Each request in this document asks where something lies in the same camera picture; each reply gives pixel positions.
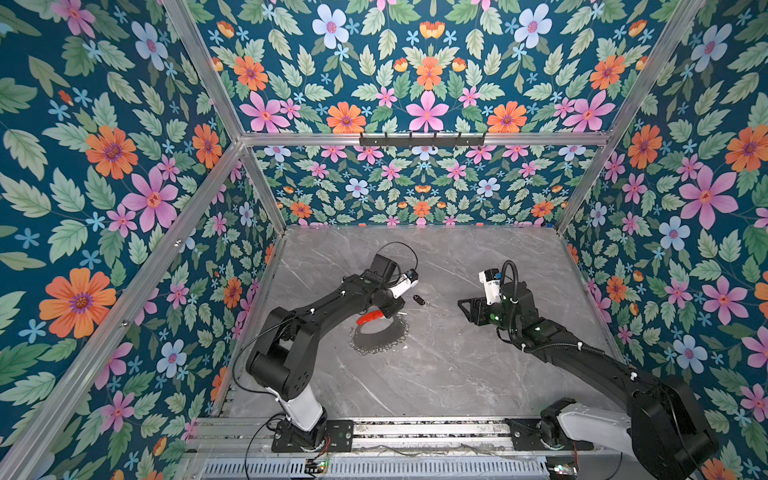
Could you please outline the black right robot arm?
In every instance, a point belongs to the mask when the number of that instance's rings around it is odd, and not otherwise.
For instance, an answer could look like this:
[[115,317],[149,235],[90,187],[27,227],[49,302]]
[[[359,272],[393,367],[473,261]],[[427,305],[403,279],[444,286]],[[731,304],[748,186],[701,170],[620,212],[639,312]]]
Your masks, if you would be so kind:
[[541,316],[511,260],[480,272],[479,280],[483,296],[457,303],[470,323],[494,327],[503,343],[574,375],[620,408],[588,407],[572,398],[552,403],[538,423],[544,447],[607,447],[634,458],[656,479],[686,479],[718,453],[717,434],[684,380],[628,366]]

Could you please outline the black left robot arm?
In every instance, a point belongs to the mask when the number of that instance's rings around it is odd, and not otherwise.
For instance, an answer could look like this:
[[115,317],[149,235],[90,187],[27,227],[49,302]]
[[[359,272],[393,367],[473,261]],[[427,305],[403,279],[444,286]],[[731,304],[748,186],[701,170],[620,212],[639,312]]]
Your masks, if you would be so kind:
[[377,253],[367,269],[345,276],[320,299],[292,310],[274,308],[255,338],[246,372],[276,398],[294,428],[302,433],[317,430],[327,418],[310,386],[320,341],[343,321],[369,309],[394,317],[418,280],[415,267],[404,270]]

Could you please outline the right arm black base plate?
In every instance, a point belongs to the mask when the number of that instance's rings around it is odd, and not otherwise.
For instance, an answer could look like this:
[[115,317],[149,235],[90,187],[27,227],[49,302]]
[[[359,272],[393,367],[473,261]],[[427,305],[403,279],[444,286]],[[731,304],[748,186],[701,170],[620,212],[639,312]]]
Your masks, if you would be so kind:
[[503,422],[510,429],[510,438],[516,450],[566,451],[576,449],[594,451],[595,446],[587,441],[573,441],[563,435],[548,439],[541,428],[539,418],[504,418]]

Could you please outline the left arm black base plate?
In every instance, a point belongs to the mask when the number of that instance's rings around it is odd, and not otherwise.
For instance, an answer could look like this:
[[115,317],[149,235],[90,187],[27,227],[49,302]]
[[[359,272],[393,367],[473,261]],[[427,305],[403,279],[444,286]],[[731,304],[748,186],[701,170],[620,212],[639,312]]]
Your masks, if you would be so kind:
[[354,437],[352,420],[328,420],[322,417],[309,431],[289,420],[281,420],[275,429],[273,453],[350,452]]

